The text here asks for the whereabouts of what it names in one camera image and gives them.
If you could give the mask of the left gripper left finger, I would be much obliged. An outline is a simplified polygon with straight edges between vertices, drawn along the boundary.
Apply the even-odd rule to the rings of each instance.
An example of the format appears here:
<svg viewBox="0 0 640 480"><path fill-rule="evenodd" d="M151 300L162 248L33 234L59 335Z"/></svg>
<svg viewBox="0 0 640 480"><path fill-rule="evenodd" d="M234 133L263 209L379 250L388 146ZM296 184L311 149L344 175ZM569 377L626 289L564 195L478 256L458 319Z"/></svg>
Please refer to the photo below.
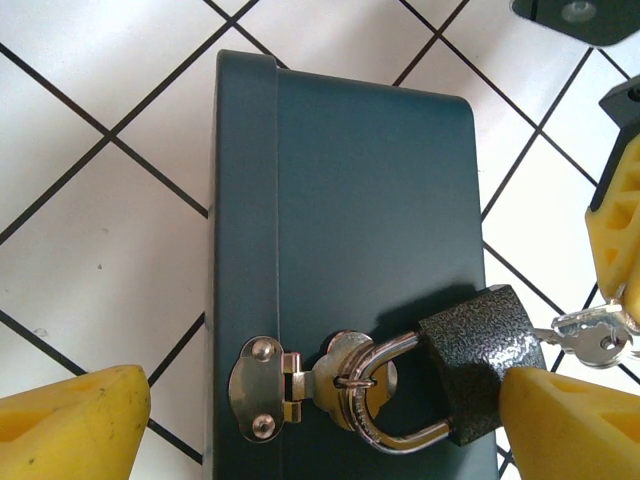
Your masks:
<svg viewBox="0 0 640 480"><path fill-rule="evenodd" d="M150 387L138 365L4 397L1 477L127 479L150 410Z"/></svg>

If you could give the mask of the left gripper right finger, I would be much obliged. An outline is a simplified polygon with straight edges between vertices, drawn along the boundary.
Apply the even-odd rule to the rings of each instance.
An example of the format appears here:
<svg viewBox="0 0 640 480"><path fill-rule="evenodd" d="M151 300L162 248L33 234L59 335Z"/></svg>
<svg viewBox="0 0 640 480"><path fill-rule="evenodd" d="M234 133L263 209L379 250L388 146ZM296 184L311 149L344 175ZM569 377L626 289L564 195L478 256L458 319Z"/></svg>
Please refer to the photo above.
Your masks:
<svg viewBox="0 0 640 480"><path fill-rule="evenodd" d="M499 414L523 479L637 479L639 397L530 367L507 371Z"/></svg>

